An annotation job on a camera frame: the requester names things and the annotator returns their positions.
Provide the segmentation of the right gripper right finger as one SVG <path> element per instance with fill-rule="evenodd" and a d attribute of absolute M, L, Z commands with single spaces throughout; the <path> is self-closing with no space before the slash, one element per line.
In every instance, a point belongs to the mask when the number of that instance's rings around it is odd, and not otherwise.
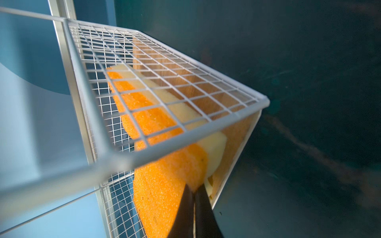
<path fill-rule="evenodd" d="M 216 222 L 205 185 L 200 186 L 194 194 L 195 198 L 195 237 L 223 238 Z"/>

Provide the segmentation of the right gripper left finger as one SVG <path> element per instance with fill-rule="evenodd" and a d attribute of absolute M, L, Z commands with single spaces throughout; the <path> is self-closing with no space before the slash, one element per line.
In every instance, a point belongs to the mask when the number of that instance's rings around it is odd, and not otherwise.
<path fill-rule="evenodd" d="M 188 185 L 185 186 L 179 209 L 167 238 L 193 238 L 194 195 Z"/>

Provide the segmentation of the orange sponge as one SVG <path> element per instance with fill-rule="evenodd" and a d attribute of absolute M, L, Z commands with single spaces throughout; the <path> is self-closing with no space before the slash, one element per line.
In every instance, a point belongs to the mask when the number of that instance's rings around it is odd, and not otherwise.
<path fill-rule="evenodd" d="M 182 97 L 176 96 L 171 92 L 171 89 L 157 89 L 159 85 L 155 83 L 155 80 L 146 79 L 129 65 L 118 64 L 108 67 L 107 74 L 115 81 L 114 85 L 120 93 L 136 89 L 141 90 L 140 92 L 122 93 L 121 96 L 130 110 L 138 110 L 133 113 L 133 116 L 145 135 L 151 135 L 177 125 L 168 111 L 160 105 L 156 96 L 164 103 L 169 104 L 167 107 L 180 122 L 192 121 L 191 124 L 185 126 L 188 130 L 193 130 L 207 123 L 207 120 L 195 121 L 201 115 L 186 103 L 180 103 Z M 146 90 L 143 82 L 149 88 L 153 88 L 156 96 Z"/>
<path fill-rule="evenodd" d="M 218 168 L 227 137 L 216 132 L 135 170 L 134 204 L 149 238 L 168 236 L 186 185 L 196 191 Z"/>

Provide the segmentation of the white wire wooden shelf rack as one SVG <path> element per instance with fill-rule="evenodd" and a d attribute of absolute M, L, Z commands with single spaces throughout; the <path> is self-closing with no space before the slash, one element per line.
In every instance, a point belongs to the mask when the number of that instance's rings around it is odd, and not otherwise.
<path fill-rule="evenodd" d="M 220 238 L 213 207 L 269 99 L 132 29 L 52 21 L 88 165 L 1 190 L 1 220 L 93 187 L 111 238 Z"/>

